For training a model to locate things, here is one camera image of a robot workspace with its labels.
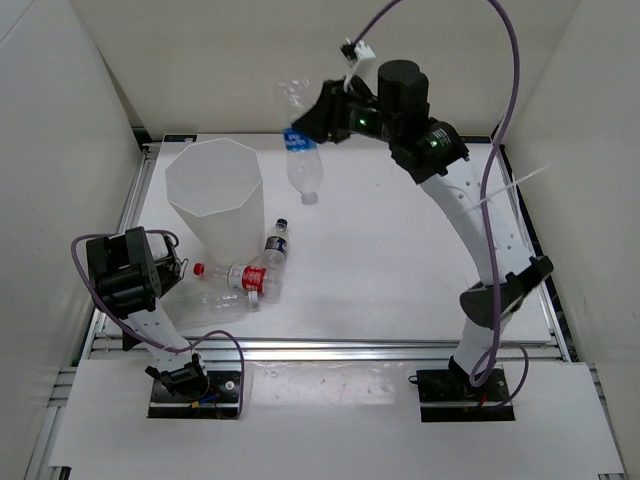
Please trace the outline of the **clear bottle blue label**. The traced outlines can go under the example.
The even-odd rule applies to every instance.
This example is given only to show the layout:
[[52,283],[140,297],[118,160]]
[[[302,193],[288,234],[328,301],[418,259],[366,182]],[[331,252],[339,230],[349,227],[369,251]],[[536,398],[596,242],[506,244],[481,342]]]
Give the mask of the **clear bottle blue label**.
[[283,122],[289,182],[299,193],[303,205],[317,204],[324,176],[317,144],[293,128],[294,121],[313,105],[313,89],[307,79],[293,79],[278,82],[275,92]]

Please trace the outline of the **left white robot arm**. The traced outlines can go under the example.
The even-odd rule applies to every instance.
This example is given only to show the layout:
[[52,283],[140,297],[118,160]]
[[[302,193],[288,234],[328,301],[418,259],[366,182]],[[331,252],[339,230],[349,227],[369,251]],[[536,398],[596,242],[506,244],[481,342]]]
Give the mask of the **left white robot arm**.
[[123,349],[145,345],[154,359],[146,373],[169,393],[194,401],[206,395],[210,377],[161,305],[183,278],[176,246],[170,234],[142,227],[90,239],[85,244],[88,281],[99,308],[119,323]]

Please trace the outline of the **clear bottle red label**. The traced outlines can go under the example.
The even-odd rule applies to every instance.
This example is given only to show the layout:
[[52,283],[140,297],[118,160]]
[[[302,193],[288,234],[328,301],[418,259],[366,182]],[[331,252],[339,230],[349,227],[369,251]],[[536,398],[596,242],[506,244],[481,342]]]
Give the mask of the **clear bottle red label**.
[[265,301],[277,302],[281,296],[280,272],[267,267],[239,263],[205,265],[198,262],[193,266],[193,273],[212,287],[255,292]]

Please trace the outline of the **clear bottle white cap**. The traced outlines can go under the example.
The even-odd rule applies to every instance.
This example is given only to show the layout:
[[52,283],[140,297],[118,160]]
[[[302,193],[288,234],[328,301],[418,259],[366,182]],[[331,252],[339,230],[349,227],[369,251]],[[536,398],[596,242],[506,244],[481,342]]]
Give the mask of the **clear bottle white cap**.
[[216,293],[195,291],[167,298],[162,306],[179,330],[218,326],[244,318],[260,309],[255,292]]

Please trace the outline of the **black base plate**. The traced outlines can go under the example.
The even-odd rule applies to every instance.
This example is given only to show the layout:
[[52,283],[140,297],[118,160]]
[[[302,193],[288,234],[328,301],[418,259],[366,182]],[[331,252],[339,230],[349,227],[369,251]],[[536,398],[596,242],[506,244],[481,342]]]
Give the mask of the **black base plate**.
[[153,382],[147,417],[151,419],[232,420],[238,417],[240,371],[209,371],[205,387],[195,393],[170,393]]
[[480,388],[460,383],[449,370],[418,370],[408,377],[418,389],[423,423],[511,422],[513,406],[503,369]]

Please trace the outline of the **white octagonal plastic bin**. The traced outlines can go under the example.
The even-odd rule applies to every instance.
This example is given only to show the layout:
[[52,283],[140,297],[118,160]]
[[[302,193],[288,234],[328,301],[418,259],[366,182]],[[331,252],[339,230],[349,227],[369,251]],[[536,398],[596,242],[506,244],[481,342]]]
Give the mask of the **white octagonal plastic bin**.
[[187,146],[165,170],[167,200],[219,263],[262,251],[263,178],[255,150],[229,138]]

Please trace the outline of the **clear bottle black cap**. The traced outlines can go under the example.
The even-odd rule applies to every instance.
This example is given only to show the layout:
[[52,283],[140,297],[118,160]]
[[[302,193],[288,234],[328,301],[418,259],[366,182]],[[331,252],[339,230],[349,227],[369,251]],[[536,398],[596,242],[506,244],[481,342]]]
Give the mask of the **clear bottle black cap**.
[[258,265],[269,270],[282,270],[286,264],[288,243],[288,221],[279,218],[267,232],[263,252],[258,258]]

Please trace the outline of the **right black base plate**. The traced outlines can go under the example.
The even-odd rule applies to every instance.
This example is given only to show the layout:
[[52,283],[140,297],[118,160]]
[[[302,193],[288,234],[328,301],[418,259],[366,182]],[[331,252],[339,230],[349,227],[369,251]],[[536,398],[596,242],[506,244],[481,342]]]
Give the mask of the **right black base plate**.
[[511,422],[513,406],[503,369],[480,388],[460,383],[449,370],[418,370],[408,377],[418,389],[423,423]]

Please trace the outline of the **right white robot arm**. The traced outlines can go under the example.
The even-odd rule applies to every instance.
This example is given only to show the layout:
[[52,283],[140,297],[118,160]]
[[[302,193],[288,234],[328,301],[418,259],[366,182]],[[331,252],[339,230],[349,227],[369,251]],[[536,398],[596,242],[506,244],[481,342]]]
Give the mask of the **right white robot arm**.
[[326,80],[317,99],[295,108],[292,128],[318,144],[358,134],[387,144],[392,159],[439,206],[475,264],[479,281],[460,296],[466,315],[449,361],[449,387],[470,400],[489,381],[501,334],[554,266],[534,256],[489,200],[456,130],[430,113],[429,80],[409,60],[382,64],[377,88],[358,76]]

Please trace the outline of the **white zip tie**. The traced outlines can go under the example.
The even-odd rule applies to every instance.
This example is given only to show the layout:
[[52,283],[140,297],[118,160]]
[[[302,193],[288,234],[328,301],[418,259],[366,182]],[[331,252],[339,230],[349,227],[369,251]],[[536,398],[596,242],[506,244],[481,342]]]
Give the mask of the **white zip tie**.
[[509,190],[515,189],[520,184],[522,184],[525,181],[527,181],[527,180],[529,180],[529,179],[541,174],[542,172],[544,172],[545,170],[551,168],[552,166],[553,166],[553,164],[544,165],[543,167],[541,167],[541,168],[539,168],[537,170],[534,170],[534,171],[522,176],[521,178],[517,178],[516,180],[512,181],[511,183],[508,183],[506,186],[502,187],[501,189],[495,190],[495,191],[487,194],[485,197],[481,198],[481,200],[478,203],[476,203],[476,204],[470,206],[469,208],[465,209],[462,213],[460,213],[460,215],[466,214],[466,213],[471,212],[471,211],[476,210],[476,209],[480,209],[485,203],[489,202],[495,196],[497,196],[497,195],[499,195],[499,194],[501,194],[503,192],[507,192]]

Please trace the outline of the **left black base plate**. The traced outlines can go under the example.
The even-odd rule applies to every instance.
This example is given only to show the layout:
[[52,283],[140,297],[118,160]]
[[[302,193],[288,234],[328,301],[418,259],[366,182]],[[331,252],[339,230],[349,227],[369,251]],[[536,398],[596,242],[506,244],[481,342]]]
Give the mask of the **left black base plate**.
[[151,419],[232,420],[238,417],[240,371],[209,371],[205,387],[195,393],[170,393],[153,382],[147,417]]

